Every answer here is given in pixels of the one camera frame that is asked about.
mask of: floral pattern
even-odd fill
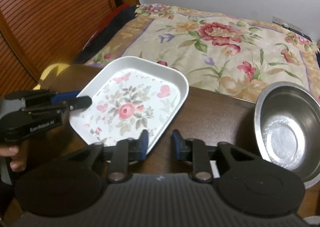
[[[136,12],[88,64],[105,66],[134,55],[179,70],[191,86],[249,101],[277,81],[297,83],[320,96],[318,47],[285,28],[163,4],[143,4]],[[122,33],[131,33],[131,40]]]
[[[120,71],[92,98],[93,105],[79,114],[79,123],[105,145],[136,138],[143,129],[152,137],[178,105],[178,93],[170,82],[134,69]]]

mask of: yellow object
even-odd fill
[[[50,73],[50,71],[56,67],[58,67],[58,71],[57,71],[57,75],[60,74],[63,70],[65,70],[66,68],[68,68],[70,65],[68,64],[53,64],[53,65],[49,65],[41,74],[40,76],[40,80],[39,82],[42,82],[46,77],[47,75]],[[33,90],[39,90],[41,87],[40,84],[36,85]]]

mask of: red fabric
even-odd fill
[[[99,26],[99,28],[97,29],[97,31],[94,33],[94,35],[88,40],[88,42],[86,43],[86,46],[104,29],[106,28],[110,21],[119,14],[119,12],[121,12],[122,10],[126,9],[129,7],[128,3],[124,3],[121,6],[119,6],[118,8],[116,8],[112,13],[110,13],[107,17],[104,18],[104,20],[102,21],[101,25]]]

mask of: human hand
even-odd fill
[[[24,141],[20,146],[0,145],[0,156],[11,157],[10,167],[13,172],[24,171],[27,166],[28,141]]]

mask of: floral tray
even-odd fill
[[[138,57],[108,64],[78,96],[92,105],[70,114],[70,124],[87,143],[112,146],[119,140],[149,132],[148,151],[156,144],[189,92],[179,71]]]

